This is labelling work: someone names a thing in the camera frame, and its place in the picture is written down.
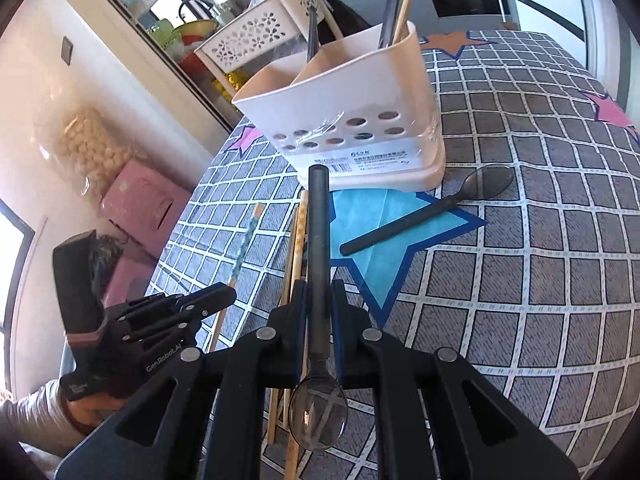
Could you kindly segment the person's left hand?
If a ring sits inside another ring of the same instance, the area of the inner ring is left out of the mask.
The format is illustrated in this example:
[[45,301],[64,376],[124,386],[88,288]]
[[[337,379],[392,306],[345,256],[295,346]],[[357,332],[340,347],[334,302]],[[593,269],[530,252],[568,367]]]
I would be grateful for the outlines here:
[[83,434],[90,434],[107,418],[107,413],[119,411],[127,402],[127,399],[114,398],[105,392],[75,401],[63,399],[70,422]]

